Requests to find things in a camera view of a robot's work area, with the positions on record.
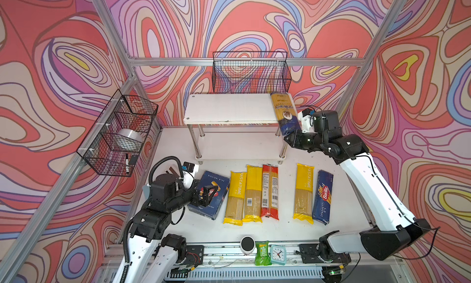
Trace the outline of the blue Barilla rigatoni box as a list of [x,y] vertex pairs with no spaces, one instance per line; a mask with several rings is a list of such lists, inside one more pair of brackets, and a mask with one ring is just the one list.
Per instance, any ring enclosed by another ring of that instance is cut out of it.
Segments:
[[[221,176],[216,173],[210,172],[210,171],[205,171],[199,181],[197,189],[200,190],[202,186],[211,186],[211,185],[217,185],[219,186],[219,191],[218,191],[218,206],[217,209],[202,209],[200,207],[196,207],[193,205],[188,205],[188,209],[192,213],[199,214],[201,216],[207,217],[209,219],[215,220],[217,218],[217,215],[220,211],[221,205],[224,201],[224,198],[226,194],[228,193],[229,185],[230,185],[230,179],[226,176]],[[215,192],[213,192],[211,195],[200,195],[200,196],[215,196]]]

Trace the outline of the blue Ankara spaghetti bag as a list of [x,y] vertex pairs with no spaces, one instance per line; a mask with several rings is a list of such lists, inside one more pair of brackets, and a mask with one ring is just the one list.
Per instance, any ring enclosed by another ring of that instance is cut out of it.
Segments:
[[298,114],[291,96],[288,93],[272,93],[271,100],[281,135],[287,136],[300,130]]

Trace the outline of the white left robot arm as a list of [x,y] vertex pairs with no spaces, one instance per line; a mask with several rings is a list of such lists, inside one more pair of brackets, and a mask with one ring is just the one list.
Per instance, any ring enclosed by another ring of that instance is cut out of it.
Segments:
[[216,185],[199,189],[199,180],[184,170],[179,158],[167,156],[149,172],[150,193],[141,209],[124,229],[123,259],[115,275],[116,283],[161,283],[171,269],[185,261],[186,239],[166,234],[176,223],[172,215],[187,205],[206,207],[217,193]]

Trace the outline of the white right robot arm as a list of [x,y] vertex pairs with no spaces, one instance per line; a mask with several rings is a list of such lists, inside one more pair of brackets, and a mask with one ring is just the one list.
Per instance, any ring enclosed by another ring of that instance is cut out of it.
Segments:
[[344,135],[336,111],[305,109],[302,119],[283,111],[279,122],[284,141],[308,153],[322,152],[346,173],[358,200],[373,217],[370,229],[332,231],[319,239],[317,256],[330,262],[343,253],[368,253],[383,261],[411,246],[432,231],[426,219],[418,219],[404,205],[381,175],[369,149],[355,134]]

